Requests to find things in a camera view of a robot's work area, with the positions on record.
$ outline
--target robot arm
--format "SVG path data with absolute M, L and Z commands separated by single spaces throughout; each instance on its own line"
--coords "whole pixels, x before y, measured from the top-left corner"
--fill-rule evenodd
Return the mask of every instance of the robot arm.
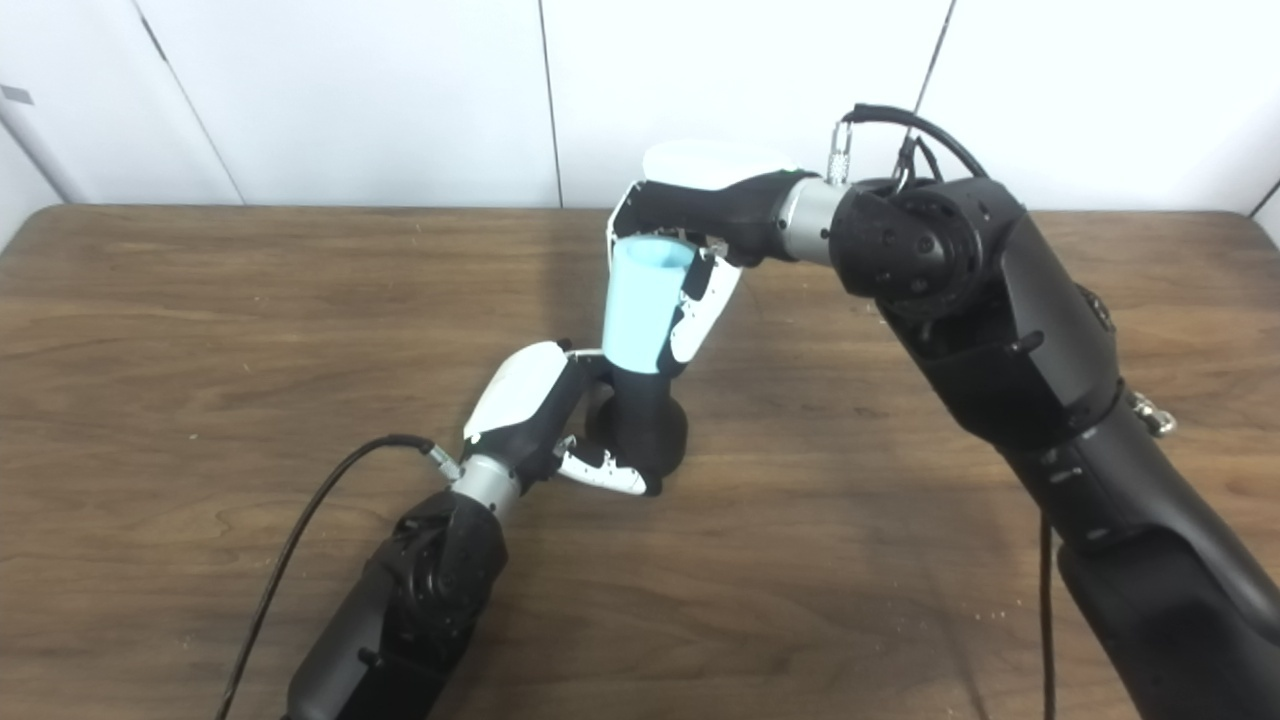
M 433 450 L 449 488 L 406 512 L 289 683 L 288 720 L 422 720 L 471 642 L 507 564 L 503 521 L 539 480 L 643 495 L 644 475 L 561 433 L 599 351 L 530 345 L 494 374 L 463 429 L 461 464 Z
M 845 184 L 842 131 L 886 120 L 934 137 L 974 177 Z M 746 266 L 831 265 L 1048 516 L 1068 588 L 1144 720 L 1280 717 L 1280 592 L 1156 447 L 1171 416 L 1125 386 L 1101 300 L 941 129 L 859 106 L 836 138 L 827 181 L 790 168 L 721 187 L 650 177 L 612 229 L 723 243 Z

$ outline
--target cable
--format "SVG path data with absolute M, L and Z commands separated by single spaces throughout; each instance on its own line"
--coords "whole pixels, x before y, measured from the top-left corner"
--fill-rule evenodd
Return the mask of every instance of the cable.
M 906 137 L 902 138 L 902 146 L 897 149 L 893 177 L 897 178 L 893 192 L 901 192 L 915 183 L 915 138 L 911 137 L 910 128 L 906 131 Z
M 307 523 L 311 521 L 311 516 L 315 515 L 320 503 L 324 502 L 325 496 L 329 495 L 333 486 L 338 484 L 342 475 L 346 474 L 357 460 L 379 447 L 413 447 L 422 455 L 426 455 L 435 447 L 435 443 L 425 437 L 404 434 L 390 434 L 378 439 L 371 439 L 357 447 L 351 455 L 344 457 L 342 462 L 338 462 L 338 466 L 329 473 L 329 477 L 325 478 L 323 483 L 320 483 L 320 488 L 316 489 L 316 493 L 311 496 L 311 502 L 307 502 L 307 506 L 302 510 L 302 515 L 298 516 L 298 521 L 294 523 L 293 530 L 289 532 L 289 537 L 284 541 L 284 547 L 280 548 L 280 555 L 275 560 L 275 569 L 271 570 L 271 577 L 268 578 L 266 588 L 262 591 L 262 597 L 257 601 L 257 609 L 253 610 L 253 616 L 250 620 L 248 634 L 244 635 L 244 642 L 241 644 L 239 655 L 236 657 L 236 664 L 232 665 L 232 675 L 227 680 L 227 689 L 223 691 L 223 703 L 218 708 L 218 714 L 214 715 L 215 720 L 227 720 L 227 714 L 230 712 L 232 700 L 236 698 L 236 691 L 239 688 L 241 676 L 244 674 L 244 666 L 248 665 L 248 653 L 253 650 L 253 643 L 257 641 L 259 630 L 262 629 L 262 621 L 266 619 L 266 610 L 271 606 L 275 591 L 280 585 L 280 578 L 284 577 L 284 568 L 289 564 L 289 557 L 293 556 L 293 550 L 298 546 L 298 541 L 302 538 L 302 532 L 307 529 Z
M 929 164 L 929 173 L 933 174 L 933 179 L 942 182 L 942 169 L 938 168 L 938 156 L 933 154 L 933 149 L 925 145 L 919 137 L 915 138 L 915 146 L 920 149 L 924 161 Z
M 1041 655 L 1044 665 L 1044 720 L 1057 716 L 1053 673 L 1053 528 L 1041 512 Z
M 904 110 L 901 108 L 892 108 L 890 105 L 854 105 L 854 109 L 845 114 L 840 119 L 842 123 L 892 123 L 896 126 L 904 126 L 909 128 L 915 128 L 924 135 L 938 141 L 943 147 L 951 151 L 952 155 L 964 164 L 965 169 L 975 178 L 989 177 L 987 170 L 982 168 L 978 159 L 973 156 L 964 145 L 951 137 L 951 135 L 940 128 L 938 126 L 925 120 L 924 118 L 916 115 L 910 110 Z

